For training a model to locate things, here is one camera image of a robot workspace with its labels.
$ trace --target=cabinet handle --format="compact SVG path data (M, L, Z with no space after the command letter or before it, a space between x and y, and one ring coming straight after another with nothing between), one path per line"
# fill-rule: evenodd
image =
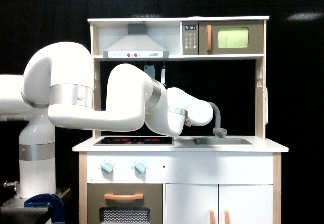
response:
M225 210L225 224L229 224L229 213L228 213L228 210Z
M211 224L215 224L215 217L214 217L213 210L209 210L209 219L211 220Z
M207 26L207 51L212 49L212 26Z
M107 200L140 200L143 199L144 194L133 194L133 195L114 195L105 194Z

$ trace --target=knob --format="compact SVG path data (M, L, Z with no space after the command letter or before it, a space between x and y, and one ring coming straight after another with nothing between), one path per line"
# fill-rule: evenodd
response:
M146 170L146 163L142 160L138 160L134 162L133 169L135 173L139 173L139 174L144 173Z
M100 165L100 169L103 173L111 173L113 171L113 162L110 160L103 161Z

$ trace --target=oven handle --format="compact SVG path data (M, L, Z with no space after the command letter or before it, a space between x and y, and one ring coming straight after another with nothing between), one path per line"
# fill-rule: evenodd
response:
M144 194L133 194L133 195L115 195L105 194L107 200L140 200L144 198Z
M212 26L207 25L207 51L212 49Z

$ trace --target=induction cooktop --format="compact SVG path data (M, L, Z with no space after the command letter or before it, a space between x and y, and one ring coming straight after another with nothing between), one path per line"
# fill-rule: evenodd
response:
M94 145L172 145L172 138L154 136L107 136Z

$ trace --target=white cabinet door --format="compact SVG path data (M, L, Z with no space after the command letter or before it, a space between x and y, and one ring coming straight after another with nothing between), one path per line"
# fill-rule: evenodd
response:
M272 224L272 185L219 185L219 224Z
M217 185L166 184L166 224L210 224L210 210L217 224Z

